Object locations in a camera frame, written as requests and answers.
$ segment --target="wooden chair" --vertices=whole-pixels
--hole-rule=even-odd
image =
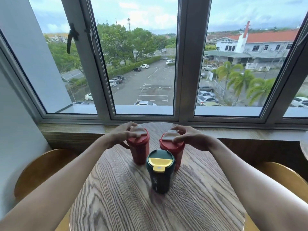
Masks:
[[[263,162],[256,167],[258,170],[279,182],[288,190],[308,203],[308,183],[298,173],[290,168],[275,162]],[[258,231],[249,215],[245,214],[244,231]]]
[[[62,169],[78,155],[66,149],[55,149],[45,152],[43,155],[29,163],[19,176],[14,195],[17,202],[25,198],[40,184]],[[70,210],[64,216],[55,231],[70,231]]]

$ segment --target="window pane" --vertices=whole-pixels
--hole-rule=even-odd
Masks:
[[[116,113],[172,115],[177,0],[91,4]]]
[[[283,117],[308,117],[308,76]]]
[[[308,5],[265,2],[233,0],[230,8],[230,0],[212,0],[198,91],[214,93],[221,106],[198,97],[196,116],[260,116]]]
[[[1,18],[2,31],[46,112],[96,114],[74,42],[66,52],[69,25],[61,0],[10,3],[12,18]]]

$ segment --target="hedge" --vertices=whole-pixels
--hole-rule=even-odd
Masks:
[[[149,59],[145,59],[145,60],[140,61],[140,62],[136,62],[136,63],[130,64],[128,66],[122,66],[119,69],[114,69],[113,70],[113,75],[114,76],[116,76],[116,75],[123,75],[125,73],[128,73],[128,72],[132,71],[135,67],[140,67],[143,64],[148,64],[149,65],[149,64],[151,64],[153,62],[159,61],[160,59],[161,59],[161,56],[156,56],[156,57],[152,57],[152,58],[149,58]],[[108,72],[108,76],[111,77],[112,70],[108,68],[107,72]]]

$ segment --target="person's left hand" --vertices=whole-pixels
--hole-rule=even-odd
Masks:
[[[114,145],[120,144],[126,149],[129,149],[129,146],[125,144],[124,141],[127,140],[128,138],[139,138],[140,137],[140,134],[129,131],[131,127],[134,127],[137,125],[138,124],[134,122],[124,123],[118,126],[117,128],[115,128],[113,131],[109,132],[108,134],[100,138],[105,140],[104,142],[107,145],[107,148],[112,148]]]

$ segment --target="palm tree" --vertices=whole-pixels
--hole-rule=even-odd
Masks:
[[[250,98],[248,105],[252,105],[255,101],[259,99],[258,106],[263,106],[264,100],[269,95],[273,85],[275,82],[275,78],[266,79],[263,78],[254,78],[247,90],[247,99]]]
[[[227,83],[228,83],[229,76],[236,69],[242,71],[243,66],[241,64],[236,64],[234,66],[231,66],[231,62],[225,62],[223,66],[220,66],[215,70],[212,70],[212,72],[217,74],[219,81],[225,79],[225,89],[227,89]]]
[[[231,85],[233,85],[234,94],[237,96],[237,100],[243,90],[247,91],[250,82],[254,79],[254,74],[251,72],[251,70],[246,69],[244,73],[241,73],[240,71],[233,71],[229,75],[229,82],[227,84],[227,89],[230,88]]]

